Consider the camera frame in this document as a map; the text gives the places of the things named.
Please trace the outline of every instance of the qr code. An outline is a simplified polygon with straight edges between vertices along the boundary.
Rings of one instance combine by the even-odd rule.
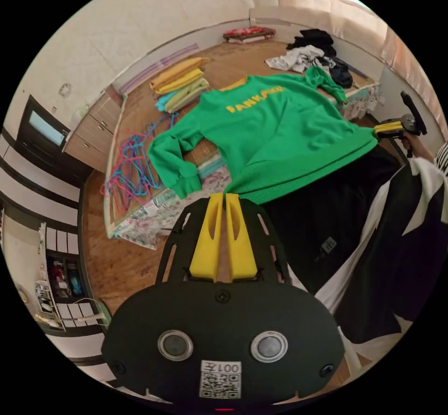
[[[241,375],[238,373],[202,373],[201,391],[203,398],[241,398]]]

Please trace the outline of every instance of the wooden floor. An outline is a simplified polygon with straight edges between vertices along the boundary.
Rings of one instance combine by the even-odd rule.
[[[161,248],[150,250],[107,238],[100,193],[104,179],[104,174],[95,171],[85,186],[83,245],[93,295],[113,314],[132,294],[154,284],[164,241]]]

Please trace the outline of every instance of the black handle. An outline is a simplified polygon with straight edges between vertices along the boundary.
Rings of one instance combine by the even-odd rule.
[[[403,100],[403,103],[411,111],[413,117],[415,118],[415,124],[417,125],[417,129],[423,135],[426,135],[427,134],[427,130],[426,130],[425,123],[423,122],[423,119],[422,119],[419,111],[415,107],[415,104],[412,101],[412,98],[405,91],[402,91],[400,93],[400,95],[401,95],[401,99]]]

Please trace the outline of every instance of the yellow towel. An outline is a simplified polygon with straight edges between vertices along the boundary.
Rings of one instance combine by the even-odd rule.
[[[158,95],[165,95],[166,93],[171,93],[175,90],[179,90],[182,87],[187,86],[188,84],[193,83],[197,79],[201,78],[203,74],[204,72],[202,70],[195,69],[171,83],[168,83],[160,88],[158,87],[157,89],[154,89],[154,91]]]
[[[173,67],[169,67],[167,70],[161,72],[158,76],[156,76],[151,82],[151,89],[161,89],[165,85],[168,85],[187,73],[201,68],[204,64],[208,62],[208,58],[206,57],[194,57],[192,59],[185,59],[174,65]]]
[[[238,79],[238,81],[236,81],[233,84],[228,85],[227,87],[223,87],[222,89],[219,89],[220,92],[225,92],[226,90],[231,90],[234,89],[236,87],[239,87],[240,85],[246,84],[247,82],[247,75],[242,78],[242,79]]]
[[[187,102],[193,95],[197,95],[201,90],[206,90],[210,87],[210,84],[205,78],[200,78],[180,89],[171,99],[165,104],[165,111],[168,113],[173,112],[173,109],[178,109],[182,106],[182,103]]]

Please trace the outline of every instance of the wooden cabinet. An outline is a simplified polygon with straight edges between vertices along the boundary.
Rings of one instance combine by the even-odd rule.
[[[117,95],[108,89],[101,95],[70,134],[64,149],[67,154],[102,173],[106,172],[113,133],[121,114],[122,100]]]
[[[108,153],[113,134],[90,114],[87,114],[76,129],[75,134],[100,152]]]
[[[106,172],[109,151],[101,152],[76,134],[71,136],[65,147],[65,152],[97,171]]]

